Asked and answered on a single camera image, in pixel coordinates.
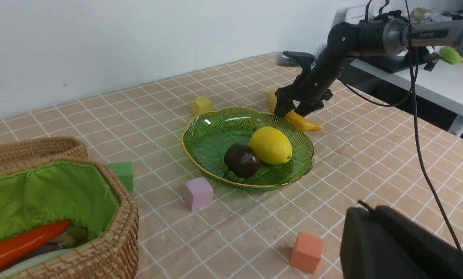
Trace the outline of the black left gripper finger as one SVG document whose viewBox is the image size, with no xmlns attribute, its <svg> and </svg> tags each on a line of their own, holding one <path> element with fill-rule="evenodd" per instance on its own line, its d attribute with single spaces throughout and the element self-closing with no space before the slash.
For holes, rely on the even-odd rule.
<svg viewBox="0 0 463 279">
<path fill-rule="evenodd" d="M 359 201 L 347 209 L 340 261 L 345 279 L 463 279 L 463 253 L 400 212 Z"/>
</svg>

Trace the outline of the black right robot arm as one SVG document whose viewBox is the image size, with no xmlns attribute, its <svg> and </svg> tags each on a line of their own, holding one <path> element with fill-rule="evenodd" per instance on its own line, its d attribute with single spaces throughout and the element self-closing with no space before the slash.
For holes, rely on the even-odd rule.
<svg viewBox="0 0 463 279">
<path fill-rule="evenodd" d="M 332 27 L 318 57 L 289 52 L 277 65 L 300 67 L 301 74 L 276 90 L 274 114 L 294 111 L 306 116 L 323 108 L 329 87 L 354 58 L 396 55 L 416 47 L 453 46 L 463 55 L 463 20 L 413 26 L 400 18 L 341 22 Z M 455 242 L 449 245 L 387 205 L 372 208 L 364 201 L 347 209 L 340 261 L 345 279 L 463 279 L 463 251 L 447 214 L 430 187 Z"/>
</svg>

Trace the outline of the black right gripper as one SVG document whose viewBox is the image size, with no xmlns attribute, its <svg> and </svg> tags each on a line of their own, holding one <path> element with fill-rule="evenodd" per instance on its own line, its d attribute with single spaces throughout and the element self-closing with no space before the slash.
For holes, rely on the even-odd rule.
<svg viewBox="0 0 463 279">
<path fill-rule="evenodd" d="M 323 73 L 308 74 L 303 71 L 292 84 L 275 91 L 276 105 L 273 113 L 280 118 L 289 112 L 305 117 L 322 109 L 323 101 L 333 96 L 329 90 L 332 83 L 333 76 Z"/>
</svg>

